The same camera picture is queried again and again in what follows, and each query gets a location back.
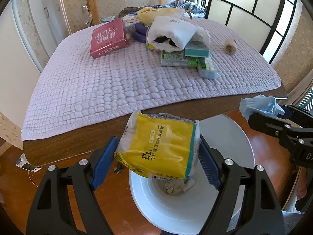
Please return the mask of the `blue face mask bundle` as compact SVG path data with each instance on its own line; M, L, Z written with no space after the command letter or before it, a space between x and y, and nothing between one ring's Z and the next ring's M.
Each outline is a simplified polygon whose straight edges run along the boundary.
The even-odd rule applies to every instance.
M277 118L278 115L284 115L283 108L276 103L275 97L267 97L262 94L240 100L239 111L242 116L249 120L253 113L258 113L267 117Z

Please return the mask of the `beige paper towel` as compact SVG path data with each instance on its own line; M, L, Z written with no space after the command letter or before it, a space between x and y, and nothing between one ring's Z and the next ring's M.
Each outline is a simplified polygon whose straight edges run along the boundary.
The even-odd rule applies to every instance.
M173 179L165 184L166 194L175 195L180 193L185 187L183 179Z

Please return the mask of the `white tissue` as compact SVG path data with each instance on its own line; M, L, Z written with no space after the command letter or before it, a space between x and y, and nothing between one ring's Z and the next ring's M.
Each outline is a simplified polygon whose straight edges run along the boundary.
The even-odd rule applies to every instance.
M204 29L200 26L197 26L197 31L192 37L193 41L201 41L205 43L207 46L211 43L210 32L207 29Z

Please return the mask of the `yellow tissue pack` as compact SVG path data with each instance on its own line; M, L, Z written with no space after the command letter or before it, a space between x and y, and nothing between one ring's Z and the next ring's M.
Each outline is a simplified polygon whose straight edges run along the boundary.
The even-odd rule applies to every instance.
M185 179L195 173L200 143L198 120L137 111L131 114L113 157L145 178Z

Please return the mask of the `white cloth pouch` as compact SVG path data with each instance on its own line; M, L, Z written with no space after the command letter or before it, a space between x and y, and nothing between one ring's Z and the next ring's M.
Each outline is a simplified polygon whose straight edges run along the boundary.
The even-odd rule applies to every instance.
M157 16L147 32L147 42L155 49L179 52L185 49L197 27L185 20Z

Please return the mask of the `pink medicine box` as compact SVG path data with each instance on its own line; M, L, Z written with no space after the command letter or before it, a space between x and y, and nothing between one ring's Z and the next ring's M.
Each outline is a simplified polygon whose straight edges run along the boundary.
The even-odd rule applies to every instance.
M92 32L90 55L99 58L128 46L122 18L105 23Z

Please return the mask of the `white tape roll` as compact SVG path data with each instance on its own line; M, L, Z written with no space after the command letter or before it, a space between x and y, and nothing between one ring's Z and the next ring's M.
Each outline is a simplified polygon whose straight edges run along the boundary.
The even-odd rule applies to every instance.
M193 187L193 185L195 185L195 180L192 178L188 178L184 180L184 187L183 187L183 191L186 192L187 190L189 190L190 188Z

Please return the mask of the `white trash bin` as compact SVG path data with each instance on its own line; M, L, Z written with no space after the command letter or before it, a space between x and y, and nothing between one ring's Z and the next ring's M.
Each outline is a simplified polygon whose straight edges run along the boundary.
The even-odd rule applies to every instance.
M200 121L200 131L210 147L239 166L253 168L255 158L241 127L226 115ZM198 234L214 205L218 190L210 185L200 164L186 192L167 195L166 180L147 179L130 172L130 191L141 214L155 227L173 234Z

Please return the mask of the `white floor fan device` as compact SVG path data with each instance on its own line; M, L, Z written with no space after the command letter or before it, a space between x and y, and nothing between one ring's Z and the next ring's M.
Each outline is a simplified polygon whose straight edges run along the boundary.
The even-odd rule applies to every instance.
M42 169L42 167L35 167L35 166L32 166L32 165L28 162L28 160L27 160L27 158L26 158L26 156L25 156L24 153L19 157L19 159L16 161L15 165L16 165L17 167L21 168L21 169L27 170L27 171L29 171L29 172L34 172L34 173L35 173L35 172L38 172L39 170Z

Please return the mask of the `brown wooden table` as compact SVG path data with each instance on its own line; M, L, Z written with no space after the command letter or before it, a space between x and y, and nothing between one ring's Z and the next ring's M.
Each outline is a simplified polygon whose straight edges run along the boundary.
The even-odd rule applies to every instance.
M237 109L240 100L250 96L249 94L242 94L189 100L152 108L147 112L165 112L183 118L203 120ZM111 136L119 137L122 135L128 118L129 116L125 115L50 138L23 141L24 154L31 165L42 167L49 163L99 149ZM263 140L264 143L261 143L258 138L253 139L253 144L257 147L257 158L260 159L261 163L266 168L276 170L290 168L290 154L278 145L277 139L269 139L265 136Z

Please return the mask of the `lavender quilted blanket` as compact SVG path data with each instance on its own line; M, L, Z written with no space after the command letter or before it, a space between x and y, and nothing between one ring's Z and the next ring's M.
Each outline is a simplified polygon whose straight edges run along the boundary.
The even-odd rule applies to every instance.
M253 46L225 25L195 18L210 32L210 56L218 79L196 69L162 66L160 54L140 42L94 59L89 54L92 28L65 38L42 71L28 105L23 141L53 137L134 111L171 103L266 92L281 79ZM224 51L227 39L237 51Z

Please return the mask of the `rumpled blue grey bedding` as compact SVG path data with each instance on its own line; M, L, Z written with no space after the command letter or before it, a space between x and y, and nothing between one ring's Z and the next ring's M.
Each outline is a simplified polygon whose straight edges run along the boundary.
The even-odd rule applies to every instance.
M202 7L199 4L196 4L194 2L190 2L187 0L177 0L175 2L165 4L165 5L158 5L158 4L147 5L146 7L151 7L154 9L161 9L164 7L173 7L173 8L188 10L189 12L191 12L192 17L195 17L195 18L204 18L206 15L206 9L207 9L206 7ZM126 7L119 12L118 17L122 18L128 14L137 13L139 10L141 10L143 8L145 8L145 6L143 6L143 7Z

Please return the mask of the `white barcode medicine box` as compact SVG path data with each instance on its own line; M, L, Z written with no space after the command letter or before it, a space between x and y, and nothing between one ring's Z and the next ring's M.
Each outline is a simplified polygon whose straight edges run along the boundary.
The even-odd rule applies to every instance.
M136 24L136 23L140 23L141 22L141 20L137 17L137 15L134 15L134 14L128 14L126 16L123 16L122 20L123 20L125 25L127 25L127 24Z

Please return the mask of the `white wardrobe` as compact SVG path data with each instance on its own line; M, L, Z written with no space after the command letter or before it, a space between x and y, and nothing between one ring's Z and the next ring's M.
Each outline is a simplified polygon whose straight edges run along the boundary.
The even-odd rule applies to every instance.
M43 48L50 57L71 34L63 0L28 0L34 25Z

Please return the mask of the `wooden bunk bed post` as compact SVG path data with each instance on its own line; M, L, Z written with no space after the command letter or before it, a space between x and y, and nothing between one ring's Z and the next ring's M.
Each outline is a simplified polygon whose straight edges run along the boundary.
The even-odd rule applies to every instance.
M94 25L100 24L97 0L88 0L88 8L90 10Z

